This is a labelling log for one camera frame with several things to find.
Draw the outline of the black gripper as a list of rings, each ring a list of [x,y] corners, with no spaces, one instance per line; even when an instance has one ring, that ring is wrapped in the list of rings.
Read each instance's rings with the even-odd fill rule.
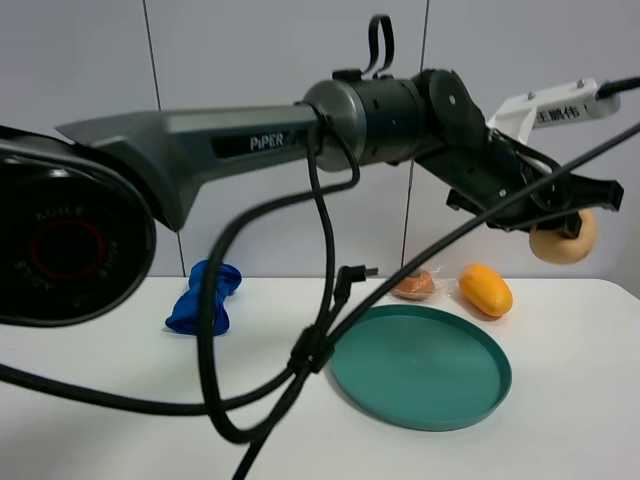
[[[479,148],[447,146],[418,157],[416,163],[451,188],[447,206],[475,216],[561,168],[547,155],[495,130],[486,131]],[[537,228],[578,238],[583,224],[580,210],[617,211],[623,195],[615,180],[567,173],[494,215],[487,226],[524,232]]]

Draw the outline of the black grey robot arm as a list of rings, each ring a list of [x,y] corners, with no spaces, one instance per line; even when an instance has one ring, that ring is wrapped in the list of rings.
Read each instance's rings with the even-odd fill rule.
[[[183,228],[201,186],[297,161],[320,169],[414,160],[447,205],[491,227],[574,236],[581,210],[618,210],[613,180],[565,175],[504,212],[542,176],[521,134],[486,121],[460,77],[334,73],[293,105],[144,111],[63,125],[57,137],[1,130],[1,320],[62,327],[124,302],[147,275],[156,228]]]

